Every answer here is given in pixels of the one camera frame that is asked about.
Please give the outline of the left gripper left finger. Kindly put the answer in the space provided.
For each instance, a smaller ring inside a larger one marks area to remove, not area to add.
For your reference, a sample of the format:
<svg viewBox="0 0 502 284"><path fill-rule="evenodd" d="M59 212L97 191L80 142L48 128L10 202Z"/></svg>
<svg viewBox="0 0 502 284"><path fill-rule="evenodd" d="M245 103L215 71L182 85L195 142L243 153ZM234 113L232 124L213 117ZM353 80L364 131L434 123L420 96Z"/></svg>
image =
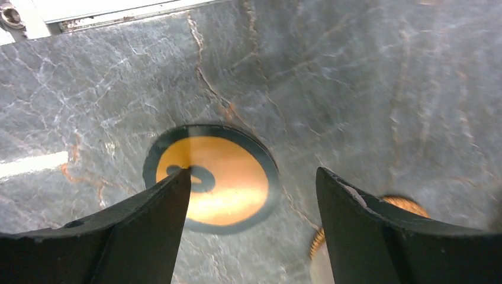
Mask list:
<svg viewBox="0 0 502 284"><path fill-rule="evenodd" d="M2 283L170 283L191 193L180 170L109 208L1 234Z"/></svg>

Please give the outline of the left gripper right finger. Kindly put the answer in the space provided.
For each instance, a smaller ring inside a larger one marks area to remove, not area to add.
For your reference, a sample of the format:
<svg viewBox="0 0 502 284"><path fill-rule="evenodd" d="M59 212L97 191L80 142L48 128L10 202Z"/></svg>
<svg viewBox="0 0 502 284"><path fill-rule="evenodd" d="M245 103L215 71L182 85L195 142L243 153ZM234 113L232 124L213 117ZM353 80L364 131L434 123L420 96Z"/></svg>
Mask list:
<svg viewBox="0 0 502 284"><path fill-rule="evenodd" d="M501 234L405 211L316 172L316 194L336 283L500 283Z"/></svg>

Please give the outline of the woven coaster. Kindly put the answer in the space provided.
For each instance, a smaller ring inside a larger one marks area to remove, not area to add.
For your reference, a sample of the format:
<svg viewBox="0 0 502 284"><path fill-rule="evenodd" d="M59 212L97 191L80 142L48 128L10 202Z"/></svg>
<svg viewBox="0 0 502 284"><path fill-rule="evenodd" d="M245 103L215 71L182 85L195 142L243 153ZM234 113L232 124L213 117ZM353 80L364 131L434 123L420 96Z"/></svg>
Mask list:
<svg viewBox="0 0 502 284"><path fill-rule="evenodd" d="M388 202L389 204L393 204L394 206L397 206L405 211L411 212L413 214L429 218L430 215L427 213L427 211L418 203L412 201L411 199L407 199L401 196L395 196L395 195L387 195L387 196L382 196L382 200L385 202ZM326 238L325 238L325 233L324 233L324 228L320 227L310 246L310 260L314 259L314 256L316 255L317 252L320 251L320 247L326 243Z"/></svg>

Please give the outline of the orange black coaster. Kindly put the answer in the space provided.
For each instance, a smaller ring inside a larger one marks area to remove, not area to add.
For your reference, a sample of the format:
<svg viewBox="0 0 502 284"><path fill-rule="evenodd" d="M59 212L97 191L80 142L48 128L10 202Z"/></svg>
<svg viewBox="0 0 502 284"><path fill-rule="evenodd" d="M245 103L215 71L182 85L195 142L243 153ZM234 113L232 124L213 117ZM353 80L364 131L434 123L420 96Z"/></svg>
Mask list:
<svg viewBox="0 0 502 284"><path fill-rule="evenodd" d="M143 164L147 188L180 169L191 174L185 226L229 235L252 228L279 202L278 167L251 132L218 124L188 124L162 133Z"/></svg>

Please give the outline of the beige purple mug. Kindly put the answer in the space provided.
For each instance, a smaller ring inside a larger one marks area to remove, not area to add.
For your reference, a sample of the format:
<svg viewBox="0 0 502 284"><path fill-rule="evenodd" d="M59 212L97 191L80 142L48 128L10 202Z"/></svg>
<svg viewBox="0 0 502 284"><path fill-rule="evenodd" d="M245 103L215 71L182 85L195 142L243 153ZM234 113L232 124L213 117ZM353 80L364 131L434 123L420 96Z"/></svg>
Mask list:
<svg viewBox="0 0 502 284"><path fill-rule="evenodd" d="M334 277L326 243L315 251L311 264L310 276L312 284L334 284Z"/></svg>

